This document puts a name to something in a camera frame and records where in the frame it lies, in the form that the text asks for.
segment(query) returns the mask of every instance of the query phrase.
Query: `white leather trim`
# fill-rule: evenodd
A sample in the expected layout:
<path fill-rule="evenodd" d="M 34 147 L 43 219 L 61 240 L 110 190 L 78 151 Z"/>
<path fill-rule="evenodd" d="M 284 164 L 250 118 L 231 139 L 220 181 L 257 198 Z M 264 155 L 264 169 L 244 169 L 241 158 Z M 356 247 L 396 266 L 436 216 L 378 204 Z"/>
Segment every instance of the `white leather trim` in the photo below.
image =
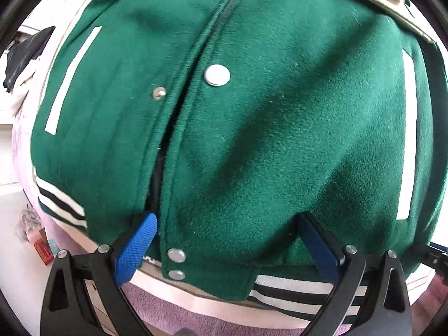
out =
<path fill-rule="evenodd" d="M 414 61 L 404 50 L 403 64 L 406 96 L 405 156 L 403 159 L 402 187 L 398 199 L 397 220 L 407 220 L 409 217 L 415 180 L 415 155 L 417 152 L 417 87 Z"/>
<path fill-rule="evenodd" d="M 69 67 L 67 68 L 66 75 L 62 84 L 59 87 L 56 98 L 53 101 L 52 109 L 48 120 L 46 121 L 45 131 L 49 132 L 51 135 L 56 135 L 57 124 L 59 123 L 60 111 L 64 100 L 66 99 L 67 92 L 70 88 L 70 83 L 72 82 L 73 76 L 75 75 L 76 69 L 81 62 L 82 57 L 86 54 L 90 45 L 95 40 L 102 26 L 95 26 L 90 35 L 87 37 L 86 41 L 82 44 L 80 50 L 76 53 L 75 58 L 71 61 Z"/>

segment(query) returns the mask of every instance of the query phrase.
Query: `silver snap button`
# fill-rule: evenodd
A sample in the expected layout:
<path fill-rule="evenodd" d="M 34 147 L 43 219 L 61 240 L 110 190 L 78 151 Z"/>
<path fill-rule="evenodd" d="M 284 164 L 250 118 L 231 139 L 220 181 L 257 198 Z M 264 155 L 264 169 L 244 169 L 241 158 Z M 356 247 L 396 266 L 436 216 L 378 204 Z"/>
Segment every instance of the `silver snap button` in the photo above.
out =
<path fill-rule="evenodd" d="M 98 246 L 98 252 L 101 254 L 106 254 L 110 250 L 110 246 L 107 244 L 102 244 Z"/>
<path fill-rule="evenodd" d="M 173 280 L 184 280 L 185 273 L 182 270 L 170 270 L 168 276 Z"/>
<path fill-rule="evenodd" d="M 152 91 L 152 98 L 154 100 L 160 100 L 167 94 L 167 89 L 165 87 L 157 87 Z"/>
<path fill-rule="evenodd" d="M 347 245 L 346 246 L 346 252 L 349 253 L 349 254 L 354 255 L 354 254 L 356 254 L 358 252 L 358 249 L 356 249 L 355 245 Z"/>
<path fill-rule="evenodd" d="M 204 79 L 211 86 L 223 86 L 230 80 L 230 71 L 220 64 L 214 64 L 205 70 Z"/>
<path fill-rule="evenodd" d="M 170 249 L 167 254 L 169 259 L 173 262 L 184 262 L 187 257 L 181 249 Z"/>

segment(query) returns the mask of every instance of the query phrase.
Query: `snap button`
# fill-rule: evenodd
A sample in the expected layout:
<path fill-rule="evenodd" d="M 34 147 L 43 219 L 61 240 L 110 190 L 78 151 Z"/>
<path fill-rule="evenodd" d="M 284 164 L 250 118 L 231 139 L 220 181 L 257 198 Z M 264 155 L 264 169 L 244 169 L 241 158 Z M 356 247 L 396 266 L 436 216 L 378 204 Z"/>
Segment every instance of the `snap button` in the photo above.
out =
<path fill-rule="evenodd" d="M 152 91 L 152 98 L 154 100 L 160 100 L 162 97 L 164 97 L 167 94 L 167 90 L 165 87 L 157 87 Z"/>
<path fill-rule="evenodd" d="M 185 252 L 181 249 L 170 249 L 167 254 L 169 259 L 173 262 L 184 262 L 187 257 Z"/>
<path fill-rule="evenodd" d="M 168 276 L 173 280 L 185 279 L 185 273 L 182 270 L 170 270 Z"/>
<path fill-rule="evenodd" d="M 223 86 L 230 80 L 230 71 L 220 64 L 214 64 L 205 70 L 204 79 L 211 86 Z"/>

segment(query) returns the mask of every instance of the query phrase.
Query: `white wall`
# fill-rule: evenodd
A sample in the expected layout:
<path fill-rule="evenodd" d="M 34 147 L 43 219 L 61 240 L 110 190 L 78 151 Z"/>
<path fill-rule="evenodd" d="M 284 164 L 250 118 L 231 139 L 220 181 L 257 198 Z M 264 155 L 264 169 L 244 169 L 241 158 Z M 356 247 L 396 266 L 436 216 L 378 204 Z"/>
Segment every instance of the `white wall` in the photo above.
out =
<path fill-rule="evenodd" d="M 0 163 L 0 188 L 18 182 L 13 168 L 10 128 L 0 129 Z"/>

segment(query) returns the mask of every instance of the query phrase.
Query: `blue textured rubber pad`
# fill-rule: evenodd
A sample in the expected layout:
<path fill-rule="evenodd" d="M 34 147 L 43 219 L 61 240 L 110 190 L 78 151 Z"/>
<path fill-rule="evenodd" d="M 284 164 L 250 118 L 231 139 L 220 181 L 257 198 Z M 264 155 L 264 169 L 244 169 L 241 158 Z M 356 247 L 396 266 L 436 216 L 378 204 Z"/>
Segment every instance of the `blue textured rubber pad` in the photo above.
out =
<path fill-rule="evenodd" d="M 156 233 L 157 218 L 155 214 L 150 213 L 116 260 L 114 279 L 118 286 L 131 280 Z"/>
<path fill-rule="evenodd" d="M 322 239 L 319 231 L 304 215 L 297 217 L 298 234 L 314 260 L 320 276 L 334 285 L 340 282 L 340 267 L 337 257 Z"/>

